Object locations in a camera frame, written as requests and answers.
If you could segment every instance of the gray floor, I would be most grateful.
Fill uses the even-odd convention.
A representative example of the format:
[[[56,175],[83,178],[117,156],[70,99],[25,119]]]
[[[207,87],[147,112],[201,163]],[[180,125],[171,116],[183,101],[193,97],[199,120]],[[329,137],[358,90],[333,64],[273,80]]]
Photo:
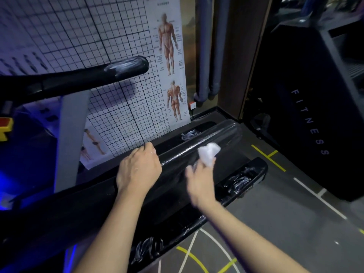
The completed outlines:
[[[266,179],[250,190],[243,198],[228,206],[238,219],[256,230],[259,234],[285,251],[312,273],[322,272],[363,272],[364,259],[364,200],[352,203],[340,201],[329,192],[322,198],[336,208],[347,219],[340,217],[328,205],[315,197],[306,188],[297,183],[297,178],[314,193],[322,187],[300,171],[287,158],[276,153],[271,158],[286,172],[266,159],[251,145],[255,145],[266,155],[274,149],[259,140],[248,128],[242,125],[244,141],[241,151],[253,159],[257,156],[265,159],[269,165]],[[210,224],[202,229],[211,234],[218,243],[231,253],[221,237]],[[188,249],[194,235],[184,240],[180,247]],[[229,258],[221,248],[199,230],[191,248],[191,253],[208,272],[219,272],[229,263]],[[173,249],[155,264],[148,272],[179,272],[185,253]],[[225,272],[244,272],[239,264],[231,266]],[[204,272],[202,267],[188,257],[182,272]]]

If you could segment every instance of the white grid board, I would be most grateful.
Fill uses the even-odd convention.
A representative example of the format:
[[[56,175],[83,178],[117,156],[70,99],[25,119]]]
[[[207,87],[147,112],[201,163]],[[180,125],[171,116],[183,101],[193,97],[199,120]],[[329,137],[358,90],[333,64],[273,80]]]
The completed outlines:
[[[144,75],[91,90],[88,119],[114,156],[170,131],[143,0],[6,0],[50,72],[133,56]]]

